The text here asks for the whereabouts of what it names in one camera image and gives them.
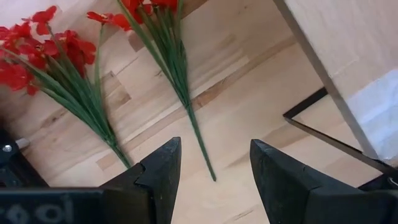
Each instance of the metal frame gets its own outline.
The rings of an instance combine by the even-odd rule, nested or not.
[[[322,99],[323,97],[327,96],[328,92],[325,87],[319,89],[316,91],[314,94],[310,95],[307,99],[301,101],[299,104],[294,106],[292,109],[288,110],[288,112],[284,113],[284,118],[287,122],[290,124],[294,125],[297,128],[300,128],[301,130],[305,131],[306,133],[311,134],[312,136],[332,145],[335,146],[337,149],[349,154],[350,156],[360,160],[361,162],[364,162],[365,164],[379,170],[383,174],[388,175],[389,177],[394,178],[395,180],[398,179],[398,170],[394,167],[391,167],[390,165],[379,161],[377,159],[371,159],[367,156],[365,156],[360,150],[345,144],[338,139],[335,139],[325,133],[322,133],[316,129],[313,129],[303,123],[300,123],[296,120],[294,120],[294,117]]]

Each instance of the green stem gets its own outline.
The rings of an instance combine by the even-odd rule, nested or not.
[[[106,143],[110,146],[110,148],[114,151],[114,153],[119,157],[119,159],[123,162],[124,166],[127,169],[131,168],[132,165],[129,162],[129,159],[123,153],[123,150],[120,148],[119,144],[115,141],[106,141]]]
[[[195,131],[195,134],[197,136],[198,143],[199,143],[199,146],[200,146],[200,149],[201,149],[201,153],[203,154],[203,157],[206,160],[207,167],[208,167],[208,169],[210,171],[211,178],[214,181],[217,181],[216,174],[215,174],[215,172],[213,170],[213,167],[211,166],[210,158],[209,158],[209,155],[207,154],[205,143],[203,142],[203,138],[202,138],[201,133],[200,133],[198,121],[197,121],[197,118],[195,116],[195,111],[193,110],[193,107],[192,107],[191,104],[189,104],[186,107],[186,109],[187,109],[187,113],[188,113],[189,119],[190,119],[190,121],[192,123],[193,130]]]

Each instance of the flower bouquet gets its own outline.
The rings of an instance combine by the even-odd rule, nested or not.
[[[175,93],[185,107],[198,139],[211,177],[216,181],[195,111],[190,99],[187,56],[181,39],[182,0],[117,0],[123,14],[88,12],[87,17],[103,24],[114,24],[124,30],[133,29],[141,38],[154,60],[162,69]]]
[[[22,19],[10,29],[0,27],[0,84],[11,90],[26,88],[29,95],[38,90],[60,103],[86,123],[122,160],[131,167],[124,155],[104,110],[101,92],[99,49],[79,38],[72,30],[54,34],[49,26],[57,8],[52,6],[31,18]],[[50,38],[38,41],[38,35]],[[103,27],[99,34],[99,44]],[[90,80],[85,65],[94,64]]]

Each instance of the wooden floor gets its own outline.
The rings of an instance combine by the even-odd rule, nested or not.
[[[26,2],[32,7],[19,14],[8,11]],[[51,2],[60,8],[55,29],[70,27],[90,40],[96,40],[99,26],[84,13],[117,11],[113,0],[2,1],[0,26]],[[109,29],[101,46],[111,123],[131,159],[140,161],[173,136],[182,138],[173,223],[267,223],[249,161],[254,138],[353,186],[379,175],[283,120],[284,112],[322,83],[272,0],[185,3],[183,33],[194,104],[217,182],[209,176],[181,104],[137,37]],[[31,141],[24,154],[51,186],[98,186],[124,171],[91,130],[44,94],[31,98],[2,88],[0,105],[15,137]],[[358,145],[329,98],[298,119]]]

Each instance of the wooden surface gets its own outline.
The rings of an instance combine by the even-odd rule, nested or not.
[[[28,1],[0,3],[0,25],[54,1],[29,1],[36,9],[24,7],[26,12],[17,11],[21,15],[3,12],[21,2]],[[111,0],[56,2],[61,12],[53,25],[77,29],[90,40],[99,27],[84,19],[84,12],[117,11]],[[110,29],[101,46],[111,123],[128,155],[139,161],[171,137],[182,138],[173,223],[267,223],[249,161],[254,138],[353,186],[379,175],[283,120],[284,112],[322,83],[272,0],[186,0],[186,15],[189,78],[217,182],[208,174],[181,104],[134,34]],[[51,186],[98,186],[124,170],[91,130],[44,94],[32,98],[1,88],[0,105],[15,137],[31,140],[24,154]],[[298,119],[355,142],[329,98]]]
[[[398,2],[275,2],[365,153],[396,165]]]

